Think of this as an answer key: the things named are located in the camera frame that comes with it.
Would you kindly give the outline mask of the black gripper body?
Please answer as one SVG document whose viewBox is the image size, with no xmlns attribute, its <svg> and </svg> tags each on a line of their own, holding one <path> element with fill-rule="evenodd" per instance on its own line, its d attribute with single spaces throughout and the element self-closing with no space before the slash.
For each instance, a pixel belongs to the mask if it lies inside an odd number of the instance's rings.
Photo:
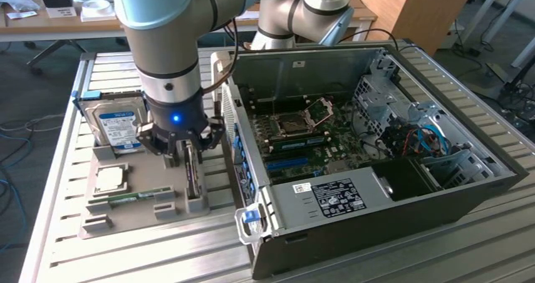
<svg viewBox="0 0 535 283">
<path fill-rule="evenodd" d="M 200 91 L 180 103 L 164 103 L 147 96 L 147 104 L 156 126 L 175 133 L 178 139 L 199 138 L 208 126 Z"/>
</svg>

